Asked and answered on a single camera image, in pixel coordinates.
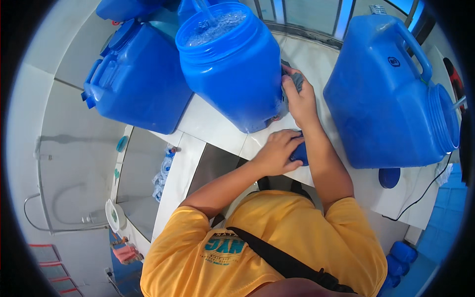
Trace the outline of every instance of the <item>gray cloth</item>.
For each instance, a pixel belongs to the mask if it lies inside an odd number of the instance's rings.
[[[286,66],[291,67],[289,62],[287,61],[284,61],[281,59],[280,62]],[[281,68],[281,73],[282,75],[285,75],[285,74],[289,75],[283,67]],[[289,76],[294,82],[297,92],[300,93],[300,91],[302,90],[302,84],[304,83],[304,77],[300,73],[290,74]],[[289,101],[288,101],[287,94],[285,93],[284,88],[282,88],[282,101],[284,102],[286,109],[289,110]]]

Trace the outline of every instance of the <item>scissors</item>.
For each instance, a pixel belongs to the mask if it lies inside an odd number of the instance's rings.
[[[115,176],[115,182],[114,182],[114,187],[116,186],[117,184],[117,179],[119,178],[119,171],[117,170],[117,168],[114,170],[114,176]]]

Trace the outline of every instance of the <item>black cable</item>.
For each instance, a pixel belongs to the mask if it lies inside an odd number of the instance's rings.
[[[447,164],[446,164],[446,166],[444,167],[444,169],[430,182],[429,186],[427,186],[427,189],[424,191],[424,193],[422,194],[422,196],[421,196],[419,199],[417,199],[416,201],[412,202],[408,207],[406,207],[406,209],[403,210],[403,211],[401,212],[401,214],[400,214],[396,219],[392,219],[392,218],[387,217],[387,216],[383,216],[383,218],[390,219],[390,220],[393,220],[393,221],[398,221],[398,220],[401,218],[402,214],[403,214],[406,210],[409,209],[409,207],[411,207],[412,205],[416,204],[417,202],[419,202],[419,201],[422,199],[422,197],[424,197],[424,195],[425,195],[425,194],[427,193],[427,191],[429,190],[430,186],[436,181],[437,178],[439,178],[439,176],[441,176],[441,175],[444,173],[445,169],[447,169],[447,166],[448,166],[448,164],[449,164],[449,162],[450,162],[450,158],[451,158],[451,157],[452,157],[452,153],[450,153],[450,155],[448,156]]]

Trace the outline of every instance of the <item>person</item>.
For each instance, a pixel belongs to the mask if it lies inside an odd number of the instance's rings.
[[[289,74],[301,73],[283,67]],[[272,133],[254,159],[187,197],[145,257],[140,282],[144,296],[377,295],[386,278],[387,262],[354,198],[351,178],[320,124],[314,89],[305,77],[300,93],[287,75],[282,85],[303,137],[293,130]],[[323,214],[300,194],[258,191],[242,200],[226,228],[210,229],[209,220],[255,181],[302,166],[302,161],[290,163],[288,159],[304,140]],[[262,251],[258,255],[250,248],[256,243],[251,244],[249,238],[244,241],[237,230],[283,256],[264,256]],[[287,256],[293,261],[284,265],[290,273],[269,264],[281,263]],[[303,268],[295,269],[300,264],[315,272],[323,268],[340,287],[350,290],[329,290],[300,277]]]

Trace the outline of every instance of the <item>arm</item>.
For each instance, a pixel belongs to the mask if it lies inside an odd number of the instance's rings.
[[[204,185],[183,200],[179,207],[191,206],[210,219],[258,179],[281,175],[302,166],[302,161],[288,161],[290,154],[304,141],[303,137],[292,139],[297,136],[300,133],[292,130],[272,133],[254,159]]]
[[[299,70],[284,68],[290,74],[301,74]],[[313,184],[322,200],[323,211],[327,213],[336,201],[354,196],[353,182],[320,124],[313,86],[304,77],[302,90],[298,93],[287,75],[282,77],[282,86],[289,100],[289,111],[304,134]]]

